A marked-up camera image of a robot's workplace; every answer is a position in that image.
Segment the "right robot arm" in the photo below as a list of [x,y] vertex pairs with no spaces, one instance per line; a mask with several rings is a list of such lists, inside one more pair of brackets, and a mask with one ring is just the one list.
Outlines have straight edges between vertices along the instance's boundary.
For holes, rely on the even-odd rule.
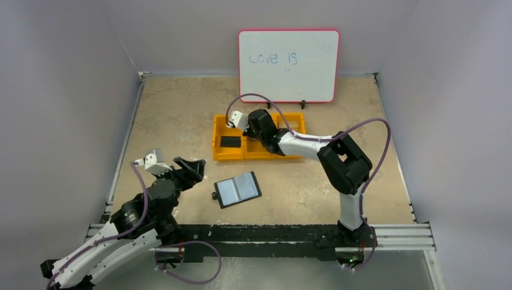
[[228,124],[259,141],[271,154],[320,162],[330,184],[339,192],[341,242],[353,246],[362,239],[362,187],[369,180],[373,165],[349,135],[335,139],[278,128],[265,109],[250,114],[234,111],[228,117]]

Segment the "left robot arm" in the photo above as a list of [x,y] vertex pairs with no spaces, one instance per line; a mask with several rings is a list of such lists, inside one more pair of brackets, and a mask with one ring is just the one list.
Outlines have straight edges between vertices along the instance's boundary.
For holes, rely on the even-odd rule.
[[106,275],[149,249],[182,242],[172,214],[182,192],[203,181],[206,161],[181,157],[169,166],[156,152],[132,161],[142,192],[125,202],[103,227],[71,254],[40,268],[47,289],[92,289]]

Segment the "black leather card holder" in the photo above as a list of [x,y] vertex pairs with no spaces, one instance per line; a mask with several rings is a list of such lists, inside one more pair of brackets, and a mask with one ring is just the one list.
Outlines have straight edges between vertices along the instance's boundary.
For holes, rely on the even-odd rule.
[[253,171],[214,183],[211,197],[220,208],[231,207],[262,196]]

